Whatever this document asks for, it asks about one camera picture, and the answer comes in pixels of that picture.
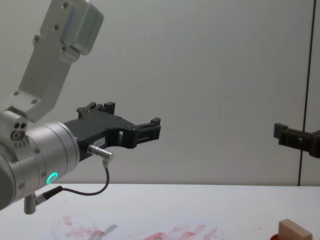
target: white wall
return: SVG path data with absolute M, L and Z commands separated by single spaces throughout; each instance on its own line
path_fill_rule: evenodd
M 320 5 L 315 8 L 313 44 L 310 65 L 309 93 L 306 111 L 305 130 L 315 132 L 320 129 Z M 301 185 L 320 185 L 320 159 L 303 153 Z
M 116 102 L 160 140 L 111 149 L 114 183 L 296 185 L 299 152 L 275 122 L 301 129 L 312 0 L 94 0 L 105 20 L 44 121 Z M 0 2 L 0 101 L 18 86 L 48 0 Z M 98 158 L 63 179 L 103 182 Z

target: black clamp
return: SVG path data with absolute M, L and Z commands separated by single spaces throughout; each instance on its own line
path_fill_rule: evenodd
M 320 158 L 320 131 L 310 133 L 276 123 L 273 136 L 279 139 L 279 145 L 306 151 L 312 157 Z
M 100 148 L 123 147 L 133 149 L 137 144 L 159 139 L 161 119 L 156 117 L 150 123 L 136 125 L 114 115 L 116 104 L 90 103 L 80 107 L 78 119 L 66 122 L 65 125 L 77 137 L 80 148 L 80 161 L 91 156 L 87 153 L 89 145 Z

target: white table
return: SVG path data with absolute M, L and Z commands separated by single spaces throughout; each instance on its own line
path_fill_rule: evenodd
M 103 184 L 63 186 L 94 192 Z M 38 206 L 34 215 L 24 214 L 21 200 L 0 212 L 0 239 L 37 240 L 52 221 L 92 212 L 213 217 L 222 221 L 225 240 L 268 240 L 277 233 L 279 221 L 289 218 L 320 239 L 320 187 L 155 184 L 111 184 L 91 197 L 62 192 Z

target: label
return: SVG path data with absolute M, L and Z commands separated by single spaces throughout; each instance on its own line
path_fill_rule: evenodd
M 99 140 L 93 142 L 93 145 L 96 147 L 101 147 L 104 144 L 106 144 L 106 137 L 100 138 Z

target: black cable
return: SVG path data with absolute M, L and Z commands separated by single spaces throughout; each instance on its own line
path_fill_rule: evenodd
M 105 182 L 104 187 L 100 191 L 87 193 L 87 192 L 76 191 L 76 190 L 69 189 L 69 188 L 64 188 L 62 186 L 57 186 L 49 191 L 44 192 L 42 195 L 44 196 L 45 200 L 48 200 L 49 198 L 53 197 L 54 195 L 57 195 L 58 193 L 60 193 L 61 191 L 71 192 L 71 193 L 83 195 L 83 196 L 95 196 L 95 195 L 101 194 L 104 190 L 107 189 L 107 187 L 109 185 L 109 181 L 110 181 L 110 174 L 109 174 L 108 168 L 105 168 L 104 170 L 106 173 L 106 182 Z
M 105 182 L 104 187 L 100 191 L 87 193 L 87 192 L 76 191 L 76 190 L 69 189 L 69 188 L 64 188 L 64 187 L 62 188 L 62 191 L 71 192 L 71 193 L 78 194 L 78 195 L 83 195 L 83 196 L 95 196 L 95 195 L 101 194 L 104 190 L 107 189 L 107 187 L 109 185 L 109 181 L 110 181 L 110 174 L 109 174 L 108 168 L 105 168 L 104 170 L 105 170 L 105 173 L 106 173 L 106 182 Z

